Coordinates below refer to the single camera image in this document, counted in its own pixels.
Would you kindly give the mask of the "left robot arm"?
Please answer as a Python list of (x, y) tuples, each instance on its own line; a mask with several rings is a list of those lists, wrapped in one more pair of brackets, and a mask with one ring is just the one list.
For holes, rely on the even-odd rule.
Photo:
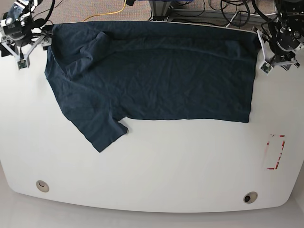
[(256, 13), (264, 19), (261, 29), (254, 28), (261, 44), (263, 61), (259, 67), (269, 74), (274, 67), (288, 71), (300, 64), (295, 53), (304, 48), (304, 2), (302, 0), (275, 0), (276, 13), (269, 18), (252, 1)]

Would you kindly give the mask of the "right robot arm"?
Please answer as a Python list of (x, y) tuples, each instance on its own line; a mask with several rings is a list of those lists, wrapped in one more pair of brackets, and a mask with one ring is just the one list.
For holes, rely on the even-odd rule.
[(43, 27), (53, 12), (55, 1), (44, 19), (34, 19), (32, 14), (41, 3), (41, 0), (16, 0), (0, 18), (1, 56), (14, 56), (18, 69), (30, 66), (29, 56), (38, 45), (47, 50), (52, 43), (52, 29)]

